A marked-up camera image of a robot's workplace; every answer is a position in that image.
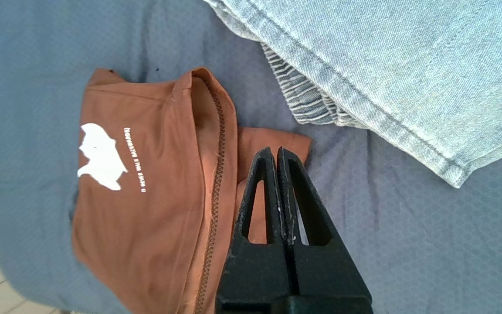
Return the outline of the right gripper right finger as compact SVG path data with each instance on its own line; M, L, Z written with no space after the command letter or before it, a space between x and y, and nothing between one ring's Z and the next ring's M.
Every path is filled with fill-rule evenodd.
M291 288L305 296L370 297L299 157L281 147L277 163Z

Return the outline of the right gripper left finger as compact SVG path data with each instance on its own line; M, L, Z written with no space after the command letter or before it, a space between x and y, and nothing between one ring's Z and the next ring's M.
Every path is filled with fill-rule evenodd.
M263 183L267 241L249 240L257 185ZM277 181L277 169L269 147L257 152L249 171L231 246L218 287L220 297L280 297L290 284L285 258L286 231Z

